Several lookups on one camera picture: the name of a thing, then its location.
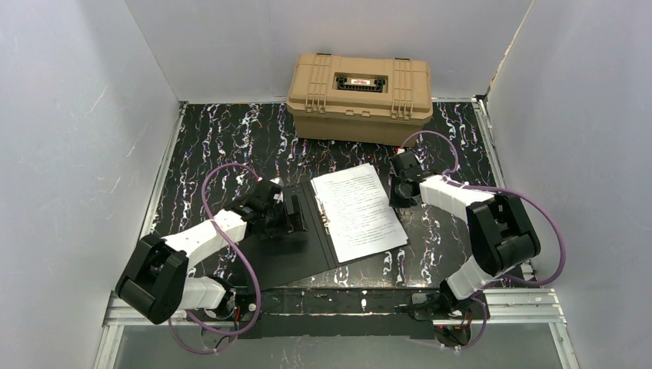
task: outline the stack of paper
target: stack of paper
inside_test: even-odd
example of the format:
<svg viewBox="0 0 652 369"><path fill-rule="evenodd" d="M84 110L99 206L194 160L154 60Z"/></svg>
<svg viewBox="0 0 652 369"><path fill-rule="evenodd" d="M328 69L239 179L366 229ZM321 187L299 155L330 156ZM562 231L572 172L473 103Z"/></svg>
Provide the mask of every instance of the stack of paper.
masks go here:
<svg viewBox="0 0 652 369"><path fill-rule="evenodd" d="M369 164L314 178L339 262L407 244L378 174Z"/></svg>

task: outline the white paper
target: white paper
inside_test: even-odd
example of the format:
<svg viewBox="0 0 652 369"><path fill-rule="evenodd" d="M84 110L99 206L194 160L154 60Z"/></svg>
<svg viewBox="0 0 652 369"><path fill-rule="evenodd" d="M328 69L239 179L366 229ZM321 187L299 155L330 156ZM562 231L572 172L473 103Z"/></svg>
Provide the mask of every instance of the white paper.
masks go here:
<svg viewBox="0 0 652 369"><path fill-rule="evenodd" d="M371 165L322 175L311 182L340 262L407 244L408 236Z"/></svg>

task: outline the metal frame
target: metal frame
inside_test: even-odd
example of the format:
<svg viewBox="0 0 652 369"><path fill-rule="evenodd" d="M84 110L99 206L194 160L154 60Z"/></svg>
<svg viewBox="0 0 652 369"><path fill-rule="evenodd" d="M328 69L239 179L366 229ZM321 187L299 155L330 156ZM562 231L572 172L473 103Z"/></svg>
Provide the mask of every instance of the metal frame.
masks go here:
<svg viewBox="0 0 652 369"><path fill-rule="evenodd" d="M498 186L504 186L504 179L497 160L494 140L491 136L491 122L484 106L484 101L477 98L470 99L446 99L433 98L433 102L471 102L480 125L481 134L485 141L487 156L491 163L491 169L494 173ZM148 210L143 221L141 235L147 234L151 230L154 213L158 206L158 199L163 190L165 175L170 165L171 156L174 152L175 144L180 131L185 109L188 103L185 102L179 112L179 119L175 129L170 137L168 147L165 150L161 167L158 170L155 186L151 194ZM532 269L529 264L523 268L525 277L531 276ZM551 334L555 340L555 346L564 369L579 368L574 356L571 342L566 332L566 318L561 310L557 295L552 288L492 288L485 291L487 296L487 307L489 308L491 319L489 324L522 324L522 323L541 323L549 324ZM194 325L194 322L186 320L185 311L177 311L173 316L175 325ZM451 321L433 321L436 325L456 324ZM474 324L480 324L481 320L476 320ZM153 325L146 318L142 317L135 309L120 300L115 294L111 293L108 308L105 315L104 326L101 336L101 342L98 348L98 354L95 359L95 369L113 368L118 350L121 343L121 337L124 327L127 325ZM215 327L230 327L228 322L211 322Z"/></svg>

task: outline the red and white label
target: red and white label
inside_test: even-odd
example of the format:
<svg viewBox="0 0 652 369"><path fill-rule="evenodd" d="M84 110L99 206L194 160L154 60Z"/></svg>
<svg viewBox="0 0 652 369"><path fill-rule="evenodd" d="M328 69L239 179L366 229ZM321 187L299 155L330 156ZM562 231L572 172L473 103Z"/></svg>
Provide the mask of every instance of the red and white label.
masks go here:
<svg viewBox="0 0 652 369"><path fill-rule="evenodd" d="M371 85L370 79L351 79L352 85Z"/></svg>

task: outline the gray floor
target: gray floor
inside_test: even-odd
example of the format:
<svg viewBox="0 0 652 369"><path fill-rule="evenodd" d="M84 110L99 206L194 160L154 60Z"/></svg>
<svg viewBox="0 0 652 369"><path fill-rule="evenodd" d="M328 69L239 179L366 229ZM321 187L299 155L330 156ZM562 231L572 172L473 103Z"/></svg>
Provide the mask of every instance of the gray floor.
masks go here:
<svg viewBox="0 0 652 369"><path fill-rule="evenodd" d="M199 328L177 327L192 347L205 347ZM214 336L204 337L212 344ZM459 356L405 337L275 337L240 340L218 356L190 354L168 327L128 326L116 368L561 368L548 324L489 324L482 339Z"/></svg>

